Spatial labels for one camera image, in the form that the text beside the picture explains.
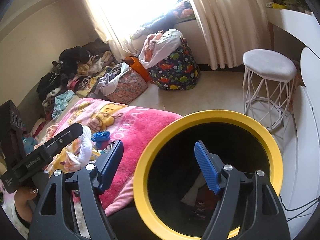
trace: black cable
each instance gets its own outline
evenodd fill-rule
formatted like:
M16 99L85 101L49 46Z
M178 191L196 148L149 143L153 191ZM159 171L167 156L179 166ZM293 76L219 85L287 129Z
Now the black cable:
M280 195L279 195L279 197L280 197L281 204L283 205L284 209L287 210L287 211L296 211L296 210L301 209L301 208L303 208L303 207L305 207L305 206L308 206L309 204L311 204L311 203L314 202L314 201L317 201L317 202L320 201L320 196L319 196L319 197L315 198L314 200L311 200L309 203L307 203L307 204L305 204L305 205L303 205L303 206L301 206L301 207L298 207L298 208L295 208L295 209L287 209L287 208L285 207L283 201L282 201L282 197L281 197Z
M288 219L287 222L291 221L292 219L297 218L298 216L300 216L301 214L303 214L304 212L306 212L308 209L312 208L312 207L313 207L315 204L317 204L317 203L318 203L318 201L317 201L317 202L314 202L310 207L308 207L307 209L305 209L304 211L302 211L302 212L299 213L298 215L294 216L293 218Z
M305 217L305 216L308 216L308 215L311 215L312 213L308 213L308 214L305 214L305 215L302 215L302 216L298 216L298 217L295 217L295 218L302 218L302 217Z

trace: yellow ring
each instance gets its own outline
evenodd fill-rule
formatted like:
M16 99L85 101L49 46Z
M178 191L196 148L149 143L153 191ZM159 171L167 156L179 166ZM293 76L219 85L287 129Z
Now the yellow ring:
M270 165L270 182L277 195L283 179L282 158L277 143L271 134L254 119L227 110L208 110L187 115L162 129L143 151L134 173L133 194L137 210L148 228L162 240L200 240L187 236L166 226L153 211L147 189L148 174L153 160L160 149L175 135L187 128L210 122L230 123L250 132L261 143L267 153ZM238 234L239 228L232 230L228 238Z

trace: light blue cloth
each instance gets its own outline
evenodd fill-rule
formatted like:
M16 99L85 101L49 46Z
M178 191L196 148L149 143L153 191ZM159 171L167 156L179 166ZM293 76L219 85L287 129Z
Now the light blue cloth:
M68 102L75 96L72 90L68 90L54 99L54 109L52 118L57 120L64 109L67 108Z

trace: yellow bucket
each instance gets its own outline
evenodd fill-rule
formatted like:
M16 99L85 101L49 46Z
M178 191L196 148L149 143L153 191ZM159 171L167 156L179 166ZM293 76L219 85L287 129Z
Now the yellow bucket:
M271 134L260 123L227 110L187 115L151 140L134 174L133 192L138 212L148 228L162 240L200 240L204 233L204 227L190 224L188 218L178 214L182 195L172 193L178 188L186 193L200 173L193 153L198 140L203 141L209 152L218 154L224 163L239 171L263 170L275 192L280 193L281 154ZM228 238L238 234L239 225L234 221Z

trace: blue gripper pad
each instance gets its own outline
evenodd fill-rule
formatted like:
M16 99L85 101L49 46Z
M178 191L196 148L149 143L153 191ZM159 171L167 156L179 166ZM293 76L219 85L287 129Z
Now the blue gripper pad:
M195 156L197 162L200 166L200 169L202 171L205 181L207 182L209 189L217 195L221 190L219 185L219 176L215 166L209 158L209 154L211 155L211 153L208 152L207 148L204 146L202 141L196 142Z
M122 141L116 141L109 153L104 153L95 162L98 168L97 178L94 180L95 186L99 195L103 194L110 188L113 178L116 174L118 166L121 162L124 152Z

